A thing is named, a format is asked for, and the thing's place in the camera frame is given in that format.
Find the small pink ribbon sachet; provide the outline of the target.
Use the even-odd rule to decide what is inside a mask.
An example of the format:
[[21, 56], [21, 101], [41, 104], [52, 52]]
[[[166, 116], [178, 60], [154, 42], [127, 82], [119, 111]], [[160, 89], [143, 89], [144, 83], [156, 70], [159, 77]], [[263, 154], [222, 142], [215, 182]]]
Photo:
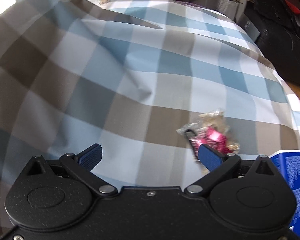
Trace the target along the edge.
[[222, 109], [198, 115], [189, 124], [185, 124], [179, 128], [177, 133], [189, 142], [194, 155], [194, 161], [199, 166], [203, 175], [207, 175], [209, 169], [199, 159], [200, 145], [207, 144], [221, 155], [239, 153], [239, 143], [232, 135], [230, 126], [226, 123]]

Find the blue Tempo tissue pack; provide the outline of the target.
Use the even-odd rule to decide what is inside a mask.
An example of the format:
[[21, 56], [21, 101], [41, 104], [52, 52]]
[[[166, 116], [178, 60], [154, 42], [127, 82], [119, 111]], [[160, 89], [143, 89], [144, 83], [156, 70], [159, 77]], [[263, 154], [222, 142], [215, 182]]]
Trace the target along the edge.
[[296, 197], [290, 230], [300, 237], [300, 150], [280, 150], [270, 156]]

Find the checkered blue beige tablecloth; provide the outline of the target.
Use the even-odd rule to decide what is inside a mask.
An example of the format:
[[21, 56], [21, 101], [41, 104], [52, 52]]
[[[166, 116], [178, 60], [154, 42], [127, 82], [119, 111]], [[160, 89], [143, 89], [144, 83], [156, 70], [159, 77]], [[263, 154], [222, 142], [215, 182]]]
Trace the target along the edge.
[[172, 0], [17, 0], [0, 15], [0, 234], [34, 155], [94, 143], [115, 186], [199, 179], [177, 130], [222, 109], [243, 155], [300, 149], [300, 100], [224, 15]]

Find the black leather sofa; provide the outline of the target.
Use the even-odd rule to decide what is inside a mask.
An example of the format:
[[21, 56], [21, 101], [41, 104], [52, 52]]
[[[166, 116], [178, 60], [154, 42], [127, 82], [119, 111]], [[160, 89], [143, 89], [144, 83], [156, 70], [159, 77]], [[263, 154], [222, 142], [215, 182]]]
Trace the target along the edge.
[[244, 16], [259, 31], [255, 44], [286, 81], [300, 85], [300, 38], [247, 7]]

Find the white plant pot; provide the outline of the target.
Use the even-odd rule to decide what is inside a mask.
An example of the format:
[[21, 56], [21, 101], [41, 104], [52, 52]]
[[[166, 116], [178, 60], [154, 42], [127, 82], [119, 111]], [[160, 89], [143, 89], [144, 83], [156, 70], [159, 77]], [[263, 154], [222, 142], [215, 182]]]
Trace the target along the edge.
[[234, 20], [240, 4], [241, 0], [217, 0], [217, 11]]

